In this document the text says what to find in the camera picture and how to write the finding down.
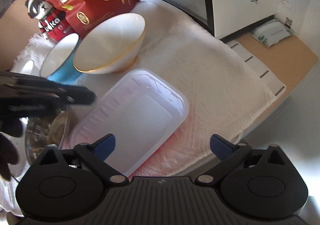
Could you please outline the white paper cup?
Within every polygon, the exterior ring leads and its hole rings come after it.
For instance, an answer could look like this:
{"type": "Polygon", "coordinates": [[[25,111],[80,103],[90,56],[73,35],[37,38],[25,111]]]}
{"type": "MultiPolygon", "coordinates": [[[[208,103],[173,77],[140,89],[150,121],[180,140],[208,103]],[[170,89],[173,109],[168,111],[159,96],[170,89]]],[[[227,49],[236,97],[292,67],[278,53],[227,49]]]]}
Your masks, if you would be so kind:
{"type": "Polygon", "coordinates": [[[20,62],[15,62],[14,66],[10,70],[13,73],[20,73],[25,75],[39,76],[39,68],[35,65],[32,60],[25,60],[20,62]]]}

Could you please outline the blue ceramic bowl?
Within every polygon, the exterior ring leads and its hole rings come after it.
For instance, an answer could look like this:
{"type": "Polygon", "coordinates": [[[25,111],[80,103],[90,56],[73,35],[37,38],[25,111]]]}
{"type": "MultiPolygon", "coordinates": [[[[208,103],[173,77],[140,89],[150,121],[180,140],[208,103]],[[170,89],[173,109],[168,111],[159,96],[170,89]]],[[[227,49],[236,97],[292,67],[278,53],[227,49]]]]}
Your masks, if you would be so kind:
{"type": "Polygon", "coordinates": [[[40,77],[65,85],[73,84],[81,73],[73,65],[81,39],[71,33],[61,39],[48,53],[40,69],[40,77]]]}

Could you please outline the stainless steel bowl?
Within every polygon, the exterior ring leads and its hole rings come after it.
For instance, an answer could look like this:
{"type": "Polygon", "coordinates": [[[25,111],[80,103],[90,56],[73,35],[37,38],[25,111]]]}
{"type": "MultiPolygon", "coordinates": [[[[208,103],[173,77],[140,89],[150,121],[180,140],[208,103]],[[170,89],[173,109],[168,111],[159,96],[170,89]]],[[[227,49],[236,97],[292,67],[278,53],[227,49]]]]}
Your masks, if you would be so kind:
{"type": "Polygon", "coordinates": [[[28,119],[25,131],[25,154],[31,165],[48,145],[61,148],[69,135],[70,112],[28,119]]]}

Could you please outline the white gold-rimmed bowl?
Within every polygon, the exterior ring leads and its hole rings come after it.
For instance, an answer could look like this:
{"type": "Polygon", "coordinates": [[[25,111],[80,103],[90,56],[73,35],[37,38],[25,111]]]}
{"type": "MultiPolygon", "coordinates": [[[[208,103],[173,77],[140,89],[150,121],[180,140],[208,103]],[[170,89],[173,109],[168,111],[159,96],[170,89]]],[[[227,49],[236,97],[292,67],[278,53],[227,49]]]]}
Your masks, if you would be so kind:
{"type": "Polygon", "coordinates": [[[146,22],[136,13],[112,17],[80,42],[73,64],[85,74],[111,74],[134,64],[145,37],[146,22]]]}

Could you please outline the white plastic tray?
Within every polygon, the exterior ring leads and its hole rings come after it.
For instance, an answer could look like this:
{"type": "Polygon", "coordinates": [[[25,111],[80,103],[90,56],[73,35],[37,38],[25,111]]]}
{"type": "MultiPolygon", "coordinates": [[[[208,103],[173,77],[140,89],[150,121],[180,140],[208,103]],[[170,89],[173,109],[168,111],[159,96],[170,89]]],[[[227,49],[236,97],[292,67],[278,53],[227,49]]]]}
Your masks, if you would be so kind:
{"type": "Polygon", "coordinates": [[[111,133],[115,148],[105,161],[128,177],[167,141],[188,113],[182,92],[147,69],[135,69],[76,125],[65,147],[91,144],[111,133]]]}

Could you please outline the white textured cloth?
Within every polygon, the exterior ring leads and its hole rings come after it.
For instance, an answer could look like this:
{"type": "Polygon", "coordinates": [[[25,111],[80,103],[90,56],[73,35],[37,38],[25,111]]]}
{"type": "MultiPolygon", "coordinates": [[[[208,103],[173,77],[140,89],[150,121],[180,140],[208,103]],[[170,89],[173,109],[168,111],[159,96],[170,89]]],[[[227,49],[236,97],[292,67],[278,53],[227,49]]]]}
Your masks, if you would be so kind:
{"type": "Polygon", "coordinates": [[[134,68],[153,72],[189,103],[184,123],[135,175],[173,176],[211,156],[212,134],[236,142],[276,98],[234,50],[178,8],[140,0],[133,12],[146,21],[134,68]]]}

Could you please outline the white striped paper strip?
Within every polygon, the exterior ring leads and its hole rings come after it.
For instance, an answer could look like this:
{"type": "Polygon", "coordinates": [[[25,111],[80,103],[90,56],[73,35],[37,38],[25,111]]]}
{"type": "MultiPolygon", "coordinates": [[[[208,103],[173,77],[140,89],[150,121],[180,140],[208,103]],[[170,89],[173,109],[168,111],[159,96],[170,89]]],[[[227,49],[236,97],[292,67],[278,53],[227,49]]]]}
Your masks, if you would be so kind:
{"type": "Polygon", "coordinates": [[[245,61],[275,96],[279,97],[285,92],[286,85],[261,60],[244,48],[238,41],[232,40],[227,45],[245,61]]]}

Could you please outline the green white wipes pack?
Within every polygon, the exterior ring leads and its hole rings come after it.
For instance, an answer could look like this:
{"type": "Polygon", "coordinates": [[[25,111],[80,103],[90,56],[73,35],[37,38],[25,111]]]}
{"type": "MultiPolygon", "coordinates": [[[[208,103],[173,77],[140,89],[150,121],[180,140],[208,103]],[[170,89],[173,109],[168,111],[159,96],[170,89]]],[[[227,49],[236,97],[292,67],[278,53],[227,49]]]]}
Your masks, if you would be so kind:
{"type": "Polygon", "coordinates": [[[272,19],[249,32],[258,42],[270,48],[295,34],[282,21],[272,19]]]}

